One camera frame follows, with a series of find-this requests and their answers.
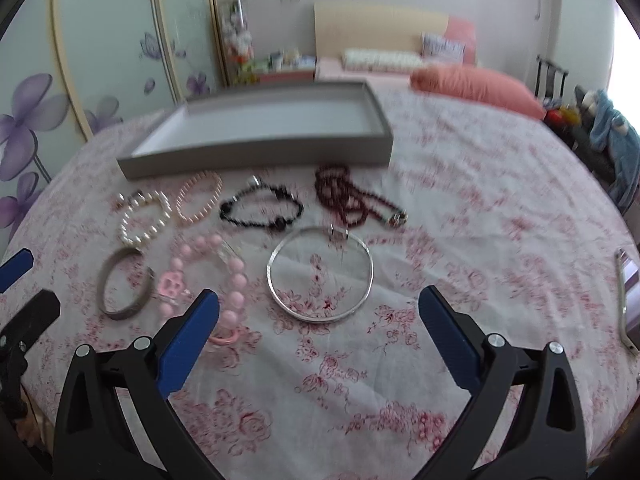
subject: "purple flower decal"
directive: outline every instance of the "purple flower decal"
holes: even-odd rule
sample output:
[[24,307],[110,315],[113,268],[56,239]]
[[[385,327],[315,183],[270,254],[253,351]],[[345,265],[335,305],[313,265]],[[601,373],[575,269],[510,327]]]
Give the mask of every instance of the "purple flower decal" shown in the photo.
[[0,180],[15,178],[33,160],[38,151],[35,132],[55,130],[69,110],[66,94],[44,99],[53,78],[51,74],[35,74],[22,81],[14,91],[11,110],[0,115],[0,144],[6,142],[0,160]]
[[176,50],[175,49],[175,40],[173,40],[171,42],[171,52],[174,53],[175,57],[179,57],[180,59],[184,59],[185,57],[187,57],[187,51],[182,49],[182,50]]
[[142,47],[142,54],[140,54],[140,57],[147,56],[150,59],[161,59],[162,54],[160,54],[158,38],[153,34],[145,32],[145,39],[140,41],[140,46]]
[[[158,38],[151,34],[150,32],[145,32],[145,39],[140,40],[140,46],[142,47],[142,53],[140,57],[148,57],[149,59],[155,59],[156,61],[162,59],[162,53],[160,52],[160,44],[158,43]],[[171,42],[171,52],[174,53],[175,57],[179,57],[184,59],[187,57],[186,50],[176,50],[175,49],[175,40]]]
[[156,80],[153,79],[152,77],[147,79],[145,83],[145,95],[151,94],[151,92],[154,91],[155,87],[156,87]]
[[191,92],[192,96],[210,93],[209,85],[207,84],[207,75],[204,72],[200,72],[197,77],[190,75],[187,78],[187,89]]
[[11,225],[9,240],[14,237],[18,226],[24,219],[42,190],[36,191],[38,174],[33,171],[23,173],[18,179],[17,196],[3,196],[0,198],[0,229]]
[[119,107],[120,103],[114,96],[105,95],[100,99],[95,114],[90,110],[84,111],[94,135],[109,126],[122,122],[122,117],[115,117]]

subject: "necklace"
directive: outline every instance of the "necklace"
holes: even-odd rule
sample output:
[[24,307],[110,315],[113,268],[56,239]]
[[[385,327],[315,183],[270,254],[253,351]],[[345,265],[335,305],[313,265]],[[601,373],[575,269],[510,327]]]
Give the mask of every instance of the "necklace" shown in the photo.
[[[350,179],[347,166],[324,166],[316,171],[316,196],[325,208],[336,211],[348,227],[358,227],[366,222],[369,215],[379,222],[397,228],[406,223],[407,213],[389,200],[375,193],[357,187]],[[394,213],[385,218],[373,209],[367,201],[378,202]]]

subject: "pink pillow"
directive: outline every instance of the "pink pillow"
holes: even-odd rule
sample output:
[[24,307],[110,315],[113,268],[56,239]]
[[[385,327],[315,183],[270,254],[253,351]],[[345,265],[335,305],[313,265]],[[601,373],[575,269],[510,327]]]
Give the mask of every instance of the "pink pillow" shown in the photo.
[[524,84],[511,76],[469,65],[437,64],[411,74],[411,87],[505,108],[533,119],[545,118],[545,109]]
[[462,18],[449,16],[447,30],[444,33],[447,40],[460,41],[465,44],[465,55],[463,63],[469,65],[476,64],[476,26]]

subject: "black beaded bracelet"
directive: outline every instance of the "black beaded bracelet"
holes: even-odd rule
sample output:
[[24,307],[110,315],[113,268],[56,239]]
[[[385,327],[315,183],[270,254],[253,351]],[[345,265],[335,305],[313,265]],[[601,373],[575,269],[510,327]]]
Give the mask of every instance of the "black beaded bracelet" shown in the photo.
[[[250,193],[255,193],[260,189],[268,189],[271,191],[277,200],[284,200],[286,202],[291,202],[298,206],[298,212],[293,218],[284,218],[283,216],[276,216],[273,221],[269,223],[260,223],[260,222],[245,222],[243,220],[238,220],[237,218],[233,218],[229,216],[233,211],[234,206],[243,196],[246,196]],[[220,204],[220,218],[226,220],[227,222],[231,222],[232,224],[238,225],[240,227],[257,227],[261,229],[272,229],[274,231],[284,231],[288,226],[293,224],[298,218],[302,216],[302,212],[305,210],[305,207],[302,203],[294,197],[286,187],[284,186],[269,186],[269,184],[265,184],[256,176],[252,176],[250,180],[249,187],[238,191],[235,195],[233,195],[229,200],[222,202]]]

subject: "blue plush toy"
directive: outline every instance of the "blue plush toy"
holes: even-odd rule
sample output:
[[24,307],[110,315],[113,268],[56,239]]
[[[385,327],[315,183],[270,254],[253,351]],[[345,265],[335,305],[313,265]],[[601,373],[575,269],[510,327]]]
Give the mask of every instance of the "blue plush toy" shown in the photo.
[[609,147],[609,156],[616,171],[616,181],[609,188],[609,197],[622,214],[631,206],[640,176],[640,138],[635,128],[613,107],[604,90],[588,92],[582,106],[595,115],[589,135],[591,149],[602,152]]

